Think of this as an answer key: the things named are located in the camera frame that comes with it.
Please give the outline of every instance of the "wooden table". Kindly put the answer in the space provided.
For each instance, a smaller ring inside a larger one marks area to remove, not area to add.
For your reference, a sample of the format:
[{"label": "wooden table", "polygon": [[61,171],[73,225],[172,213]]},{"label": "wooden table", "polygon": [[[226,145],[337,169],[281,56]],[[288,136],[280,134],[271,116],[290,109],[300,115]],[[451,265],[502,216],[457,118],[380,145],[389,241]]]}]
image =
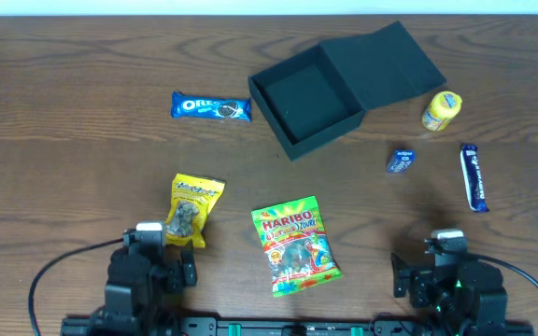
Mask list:
[{"label": "wooden table", "polygon": [[[174,90],[248,97],[247,76],[329,37],[401,20],[463,100],[430,133],[432,94],[370,111],[357,131],[298,161],[257,106],[252,123],[171,119]],[[466,202],[459,142],[479,145],[487,214]],[[387,175],[395,147],[418,160]],[[470,249],[538,278],[538,17],[0,18],[0,335],[30,333],[36,272],[64,251],[164,218],[176,173],[227,181],[196,251],[186,305],[226,317],[363,319],[411,315],[392,297],[389,252],[422,253],[431,230],[464,230]],[[250,211],[317,195],[344,278],[273,299]],[[42,279],[45,335],[103,303],[113,247]],[[504,272],[508,317],[538,334],[538,292]]]}]

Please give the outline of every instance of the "black box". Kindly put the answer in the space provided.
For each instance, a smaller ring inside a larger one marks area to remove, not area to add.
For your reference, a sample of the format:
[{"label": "black box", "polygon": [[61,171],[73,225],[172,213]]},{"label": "black box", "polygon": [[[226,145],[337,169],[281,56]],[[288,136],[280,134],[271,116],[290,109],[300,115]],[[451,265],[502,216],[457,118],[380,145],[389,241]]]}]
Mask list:
[{"label": "black box", "polygon": [[356,129],[366,110],[445,82],[399,22],[322,41],[248,78],[250,94],[291,160]]}]

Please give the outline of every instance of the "yellow bottle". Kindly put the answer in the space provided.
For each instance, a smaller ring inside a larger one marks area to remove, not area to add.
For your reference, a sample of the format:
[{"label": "yellow bottle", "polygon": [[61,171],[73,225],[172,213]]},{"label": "yellow bottle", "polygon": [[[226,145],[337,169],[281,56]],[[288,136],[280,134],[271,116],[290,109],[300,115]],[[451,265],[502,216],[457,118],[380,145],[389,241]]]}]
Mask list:
[{"label": "yellow bottle", "polygon": [[460,112],[462,99],[454,92],[441,91],[433,97],[425,113],[422,124],[431,131],[441,131]]}]

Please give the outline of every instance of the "small blue package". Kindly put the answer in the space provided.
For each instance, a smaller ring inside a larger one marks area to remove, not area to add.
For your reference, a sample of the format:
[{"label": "small blue package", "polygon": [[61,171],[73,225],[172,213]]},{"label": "small blue package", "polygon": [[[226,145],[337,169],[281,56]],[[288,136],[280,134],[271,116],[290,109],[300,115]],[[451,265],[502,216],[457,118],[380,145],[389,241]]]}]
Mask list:
[{"label": "small blue package", "polygon": [[414,160],[414,150],[396,150],[391,159],[389,159],[386,171],[388,173],[403,173]]},{"label": "small blue package", "polygon": [[250,121],[250,98],[239,100],[195,97],[186,96],[175,91],[172,94],[172,117],[241,119]]},{"label": "small blue package", "polygon": [[483,175],[481,167],[478,165],[476,151],[478,147],[475,145],[462,145],[460,151],[460,162],[462,164],[462,172],[464,173],[464,185],[466,187],[466,197],[471,210],[475,212],[487,212],[487,204],[485,203],[485,187],[483,186]]}]

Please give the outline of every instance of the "candy wrapper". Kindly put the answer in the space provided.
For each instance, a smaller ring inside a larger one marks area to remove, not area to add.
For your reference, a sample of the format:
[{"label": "candy wrapper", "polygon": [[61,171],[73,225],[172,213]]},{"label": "candy wrapper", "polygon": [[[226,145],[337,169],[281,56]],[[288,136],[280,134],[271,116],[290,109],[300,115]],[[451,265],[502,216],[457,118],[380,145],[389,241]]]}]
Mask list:
[{"label": "candy wrapper", "polygon": [[205,247],[201,231],[206,218],[223,192],[225,183],[217,180],[176,175],[172,183],[172,208],[165,220],[167,243]]},{"label": "candy wrapper", "polygon": [[172,94],[172,117],[241,119],[250,121],[250,99],[220,99]]},{"label": "candy wrapper", "polygon": [[485,186],[481,167],[478,165],[478,157],[475,145],[463,145],[460,151],[460,163],[464,173],[464,185],[466,187],[466,197],[471,210],[475,212],[487,212],[485,203]]},{"label": "candy wrapper", "polygon": [[315,196],[252,212],[279,297],[342,276],[327,243]]}]

